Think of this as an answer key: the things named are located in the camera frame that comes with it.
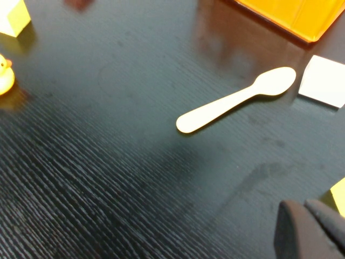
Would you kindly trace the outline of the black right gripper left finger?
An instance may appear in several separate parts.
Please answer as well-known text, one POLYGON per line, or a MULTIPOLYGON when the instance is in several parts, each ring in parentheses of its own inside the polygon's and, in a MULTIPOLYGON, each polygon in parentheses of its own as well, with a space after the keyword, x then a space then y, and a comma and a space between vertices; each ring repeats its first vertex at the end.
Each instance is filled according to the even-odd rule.
POLYGON ((274 234, 276 258, 344 258, 304 204, 279 204, 274 234))

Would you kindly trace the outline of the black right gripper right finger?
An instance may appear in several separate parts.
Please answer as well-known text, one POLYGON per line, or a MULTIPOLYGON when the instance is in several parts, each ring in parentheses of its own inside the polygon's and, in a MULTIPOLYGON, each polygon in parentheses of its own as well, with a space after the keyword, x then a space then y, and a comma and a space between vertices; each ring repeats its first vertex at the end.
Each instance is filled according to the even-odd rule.
POLYGON ((338 250, 344 251, 344 217, 319 200, 306 200, 305 207, 338 250))

